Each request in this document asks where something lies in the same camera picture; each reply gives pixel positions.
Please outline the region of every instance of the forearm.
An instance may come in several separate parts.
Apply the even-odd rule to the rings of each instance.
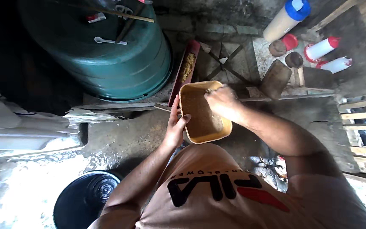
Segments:
[[[174,151],[175,148],[162,143],[113,190],[103,214],[106,208],[117,205],[142,208]]]
[[[326,152],[320,141],[299,125],[263,111],[237,105],[234,122],[258,135],[269,147],[284,156],[306,156]]]

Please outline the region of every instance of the green plastic drum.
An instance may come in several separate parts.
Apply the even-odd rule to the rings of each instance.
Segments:
[[[132,9],[138,1],[120,2]],[[122,39],[127,45],[94,41],[115,40],[125,20],[106,14],[88,23],[97,12],[53,1],[20,0],[19,11],[31,37],[74,76],[86,91],[103,100],[131,102],[155,94],[171,72],[171,51],[159,24],[135,20]],[[140,16],[155,18],[146,5]]]

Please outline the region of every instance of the man's left hand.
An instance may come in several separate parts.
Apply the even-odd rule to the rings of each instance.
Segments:
[[[170,118],[168,122],[168,130],[166,131],[163,145],[165,147],[177,148],[183,143],[183,128],[190,121],[191,115],[186,114],[180,119],[177,118],[179,104],[179,95],[176,95],[175,101],[173,102],[172,110],[170,112]]]

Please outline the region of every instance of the wooden crate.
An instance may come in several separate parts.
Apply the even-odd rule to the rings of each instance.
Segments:
[[[354,160],[359,165],[360,171],[366,173],[366,146],[363,146],[358,134],[358,130],[366,130],[366,124],[355,124],[354,122],[354,119],[366,119],[366,112],[349,112],[349,109],[363,107],[366,107],[366,100],[342,103],[339,105],[339,111],[341,112],[344,129],[347,131],[351,144],[351,151],[354,153]]]

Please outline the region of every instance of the pink t-shirt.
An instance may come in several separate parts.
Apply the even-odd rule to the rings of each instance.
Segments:
[[[211,143],[180,151],[159,184],[141,215],[118,209],[89,228],[366,229],[366,208],[345,179],[296,175],[281,193]]]

